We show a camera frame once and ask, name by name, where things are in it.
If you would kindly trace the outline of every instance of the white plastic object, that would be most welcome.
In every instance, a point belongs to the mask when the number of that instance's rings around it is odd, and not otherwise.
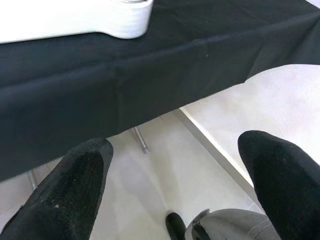
[[[6,0],[0,44],[102,32],[133,39],[148,27],[153,0]]]

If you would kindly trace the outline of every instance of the black shoe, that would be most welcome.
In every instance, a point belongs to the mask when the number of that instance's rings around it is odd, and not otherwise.
[[[185,232],[187,228],[184,221],[177,213],[173,212],[166,216],[165,224],[171,240],[185,239]]]

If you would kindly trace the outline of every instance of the table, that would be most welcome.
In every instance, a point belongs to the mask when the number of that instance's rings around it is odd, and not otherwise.
[[[0,45],[0,181],[264,70],[320,64],[304,0],[156,0],[147,33]]]

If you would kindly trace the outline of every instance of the white tile floor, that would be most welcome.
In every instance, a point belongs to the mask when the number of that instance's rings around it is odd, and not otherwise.
[[[206,208],[260,211],[172,113],[140,130],[148,155],[131,130],[110,138],[114,157],[92,240],[168,240],[164,220],[169,210],[186,224]],[[58,162],[36,169],[37,179]],[[0,229],[31,192],[26,174],[0,183]]]

